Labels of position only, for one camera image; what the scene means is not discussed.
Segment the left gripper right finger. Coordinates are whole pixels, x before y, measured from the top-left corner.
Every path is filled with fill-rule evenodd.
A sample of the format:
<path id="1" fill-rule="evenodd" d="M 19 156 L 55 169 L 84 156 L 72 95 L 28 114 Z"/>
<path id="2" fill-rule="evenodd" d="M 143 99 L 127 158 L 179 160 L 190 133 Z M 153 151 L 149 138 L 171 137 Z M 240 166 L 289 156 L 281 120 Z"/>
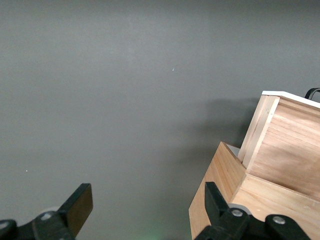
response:
<path id="1" fill-rule="evenodd" d="M 240 207 L 229 207 L 217 185 L 204 185 L 204 206 L 210 224 L 194 240 L 310 240 L 292 218 L 267 215 L 258 220 Z"/>

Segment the black wire drawer handle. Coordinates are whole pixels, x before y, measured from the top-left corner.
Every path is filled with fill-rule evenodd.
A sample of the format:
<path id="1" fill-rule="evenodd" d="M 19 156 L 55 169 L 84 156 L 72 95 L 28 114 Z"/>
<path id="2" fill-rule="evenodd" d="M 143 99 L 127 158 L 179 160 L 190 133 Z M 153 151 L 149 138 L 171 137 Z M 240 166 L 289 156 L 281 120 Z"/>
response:
<path id="1" fill-rule="evenodd" d="M 307 100 L 311 100 L 311 101 L 320 103 L 320 87 L 313 87 L 313 88 L 309 89 L 306 92 L 304 98 Z"/>

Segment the white-fronted wooden drawer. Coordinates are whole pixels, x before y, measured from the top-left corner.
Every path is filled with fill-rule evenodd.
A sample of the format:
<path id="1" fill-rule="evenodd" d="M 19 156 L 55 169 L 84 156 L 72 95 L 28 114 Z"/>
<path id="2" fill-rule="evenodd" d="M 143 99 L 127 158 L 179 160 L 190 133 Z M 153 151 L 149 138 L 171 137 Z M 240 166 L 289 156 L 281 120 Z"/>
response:
<path id="1" fill-rule="evenodd" d="M 320 102 L 263 91 L 237 157 L 249 174 L 320 199 Z"/>

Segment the light wooden drawer cabinet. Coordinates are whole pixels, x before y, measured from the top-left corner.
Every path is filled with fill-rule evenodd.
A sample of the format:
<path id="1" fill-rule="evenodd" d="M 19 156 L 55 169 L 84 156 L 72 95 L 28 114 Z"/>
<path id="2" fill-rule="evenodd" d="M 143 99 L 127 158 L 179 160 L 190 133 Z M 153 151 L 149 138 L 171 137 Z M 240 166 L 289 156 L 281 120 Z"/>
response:
<path id="1" fill-rule="evenodd" d="M 214 182 L 225 201 L 246 207 L 258 220 L 280 214 L 295 220 L 311 240 L 320 240 L 320 201 L 246 172 L 221 142 L 189 207 L 191 238 L 210 224 L 205 183 Z"/>

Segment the dark grey table mat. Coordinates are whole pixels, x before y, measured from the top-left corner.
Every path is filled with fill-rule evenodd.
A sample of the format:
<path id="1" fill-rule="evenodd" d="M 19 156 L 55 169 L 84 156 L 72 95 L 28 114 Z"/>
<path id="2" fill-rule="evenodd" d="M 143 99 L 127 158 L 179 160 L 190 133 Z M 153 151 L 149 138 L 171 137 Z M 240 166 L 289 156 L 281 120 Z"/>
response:
<path id="1" fill-rule="evenodd" d="M 263 91 L 320 87 L 320 0 L 0 0 L 0 219 L 92 185 L 77 240 L 191 240 Z"/>

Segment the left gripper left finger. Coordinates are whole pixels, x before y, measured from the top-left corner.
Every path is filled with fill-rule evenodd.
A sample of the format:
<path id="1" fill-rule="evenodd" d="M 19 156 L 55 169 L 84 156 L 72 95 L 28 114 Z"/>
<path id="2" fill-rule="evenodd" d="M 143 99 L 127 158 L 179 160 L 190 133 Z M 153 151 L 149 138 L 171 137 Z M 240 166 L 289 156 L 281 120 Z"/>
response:
<path id="1" fill-rule="evenodd" d="M 82 183 L 57 210 L 47 210 L 24 225 L 0 220 L 0 240 L 76 240 L 92 210 L 92 185 Z"/>

